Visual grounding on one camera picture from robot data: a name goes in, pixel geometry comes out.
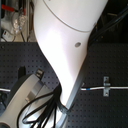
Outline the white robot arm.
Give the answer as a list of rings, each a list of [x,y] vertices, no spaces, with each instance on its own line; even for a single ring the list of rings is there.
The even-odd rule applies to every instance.
[[[86,76],[89,36],[108,0],[35,0],[38,45],[56,73],[70,109]]]

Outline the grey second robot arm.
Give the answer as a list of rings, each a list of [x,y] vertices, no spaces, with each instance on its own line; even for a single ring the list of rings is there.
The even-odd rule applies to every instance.
[[[55,128],[54,92],[35,74],[18,79],[9,93],[0,128]]]

